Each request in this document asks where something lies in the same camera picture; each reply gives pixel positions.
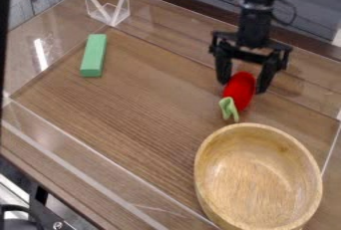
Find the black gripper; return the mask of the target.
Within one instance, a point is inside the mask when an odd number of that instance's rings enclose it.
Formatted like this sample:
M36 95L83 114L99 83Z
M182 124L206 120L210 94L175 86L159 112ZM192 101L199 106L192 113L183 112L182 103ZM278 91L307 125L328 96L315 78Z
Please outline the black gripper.
M289 45L274 40L267 40L261 47L238 45L235 33L213 31L209 52L214 56L217 80L222 85L229 82L233 59L258 65L265 63L257 78L255 89L258 94L265 93L277 71L287 68L291 51L293 48Z

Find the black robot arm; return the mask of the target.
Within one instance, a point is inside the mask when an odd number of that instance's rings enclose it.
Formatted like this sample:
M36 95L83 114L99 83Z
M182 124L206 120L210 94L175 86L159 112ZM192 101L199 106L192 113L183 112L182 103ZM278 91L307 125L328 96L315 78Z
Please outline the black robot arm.
M255 80L255 92L263 94L275 74L287 68L293 48L270 39L271 21L290 25L273 14L274 2L282 0L241 0L235 32L213 31L209 52L214 56L215 77L222 85L231 80L231 60L237 59L261 66Z

